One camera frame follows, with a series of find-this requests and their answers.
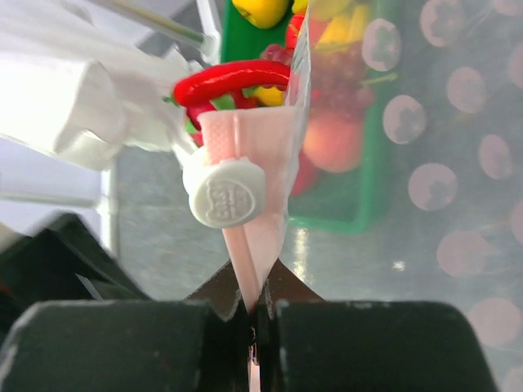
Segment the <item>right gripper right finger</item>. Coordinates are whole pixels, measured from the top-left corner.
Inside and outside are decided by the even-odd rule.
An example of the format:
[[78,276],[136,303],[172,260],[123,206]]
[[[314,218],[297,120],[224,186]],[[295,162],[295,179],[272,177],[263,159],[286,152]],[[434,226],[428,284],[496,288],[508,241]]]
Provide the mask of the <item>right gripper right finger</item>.
[[276,262],[257,305],[264,391],[494,391],[472,326],[433,301],[325,301]]

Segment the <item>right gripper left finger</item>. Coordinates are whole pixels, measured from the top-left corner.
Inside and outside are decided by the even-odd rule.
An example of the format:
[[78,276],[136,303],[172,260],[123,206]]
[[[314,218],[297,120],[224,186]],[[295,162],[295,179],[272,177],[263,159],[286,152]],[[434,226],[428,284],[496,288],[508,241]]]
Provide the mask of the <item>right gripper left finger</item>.
[[184,301],[46,301],[1,348],[4,391],[246,391],[248,316],[231,265]]

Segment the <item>clear pink zip top bag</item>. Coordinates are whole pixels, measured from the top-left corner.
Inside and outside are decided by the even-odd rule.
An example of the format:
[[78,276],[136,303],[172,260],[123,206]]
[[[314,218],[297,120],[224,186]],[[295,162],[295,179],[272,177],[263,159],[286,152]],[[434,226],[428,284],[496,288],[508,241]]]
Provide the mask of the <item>clear pink zip top bag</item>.
[[398,59],[361,164],[289,204],[295,259],[343,233],[324,283],[463,310],[501,390],[522,388],[522,4],[376,1],[369,50]]

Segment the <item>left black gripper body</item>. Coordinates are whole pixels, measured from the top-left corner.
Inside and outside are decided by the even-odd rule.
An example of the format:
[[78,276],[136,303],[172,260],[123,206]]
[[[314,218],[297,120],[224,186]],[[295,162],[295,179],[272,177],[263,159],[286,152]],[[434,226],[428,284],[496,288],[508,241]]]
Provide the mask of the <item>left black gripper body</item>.
[[1,297],[20,309],[38,301],[150,298],[73,213],[2,248]]

